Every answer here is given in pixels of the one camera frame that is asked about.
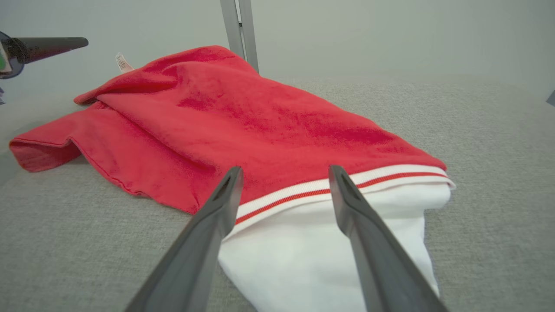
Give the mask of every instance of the red fabric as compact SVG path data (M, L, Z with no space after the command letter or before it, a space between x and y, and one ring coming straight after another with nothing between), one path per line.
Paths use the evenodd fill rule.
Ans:
M396 164L445 165L364 117L259 76L222 47L173 54L75 98L93 103L17 136L10 149L37 172L81 153L135 195L195 213L233 166L241 202L324 179Z

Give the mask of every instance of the white fabric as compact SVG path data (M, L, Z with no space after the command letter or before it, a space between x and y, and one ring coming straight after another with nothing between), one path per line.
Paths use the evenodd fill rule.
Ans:
M395 179L396 186L361 192L438 293L423 243L423 212L442 208L453 185L429 178ZM238 227L222 243L220 265L258 312L366 311L350 241L337 227L331 195L302 201Z

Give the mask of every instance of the gray textured surface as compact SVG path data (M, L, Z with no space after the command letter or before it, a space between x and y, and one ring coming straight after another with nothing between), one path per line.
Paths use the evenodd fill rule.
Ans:
M452 312L555 310L555 108L496 84L285 82L447 163L458 189L427 213L426 243ZM39 122L75 109L19 104L52 104ZM37 123L13 106L0 121L4 142ZM125 194L83 158L34 174L15 166L0 148L2 311L121 311L189 218ZM252 308L217 270L209 311Z

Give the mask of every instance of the cloth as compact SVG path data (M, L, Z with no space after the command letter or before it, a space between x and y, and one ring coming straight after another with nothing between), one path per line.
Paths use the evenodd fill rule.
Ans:
M320 279L318 272L333 272L331 263L321 263L319 270L307 275L292 275L284 273L291 259L272 258L266 262L267 269L281 264L275 272L284 278L277 281L261 275L257 280L242 257L261 263L268 259L255 255L256 244L236 247L244 239L260 241L263 236L257 235L260 231L256 229L267 221L270 223L264 231L274 237L262 243L273 245L279 254L287 254L283 251L288 245L280 243L285 240L295 242L297 249L329 242L329 252L347 252L339 230L326 232L332 228L326 180L330 164L343 166L365 195L382 198L385 194L384 198L389 198L386 202L380 206L377 201L382 211L394 211L402 203L414 207L401 209L404 213L397 219L407 221L393 232L400 240L410 241L404 244L407 252L420 262L421 271L435 286L422 243L422 211L443 206L453 184L440 160L374 122L310 93L262 78L222 47L198 48L158 59L77 97L75 102L92 105L11 141L10 149L23 168L46 170L83 154L102 176L126 192L195 213L230 167L243 167L241 205L236 226L222 244L220 264L260 312L286 309L277 299L257 299L259 289L254 287L272 283L281 285L271 296L298 293L297 306L303 308L313 302L306 300L310 298L320 298L318 307L328 307L323 310L350 305L349 301L354 304L353 311L360 308L356 304L361 302L360 286L349 256L333 263L348 271L349 291L328 296L345 282L341 278ZM410 191L410 196L395 193L413 187L419 191ZM422 187L430 189L423 191L419 189ZM415 199L415 194L422 197ZM288 215L305 211L306 218L284 227L290 230L288 235L284 235L283 227L276 228ZM312 228L311 220L319 214L328 214L326 223ZM303 234L311 230L312 234ZM307 253L294 258L305 264L322 260ZM302 276L305 283L295 284ZM313 290L303 287L317 283L320 287Z

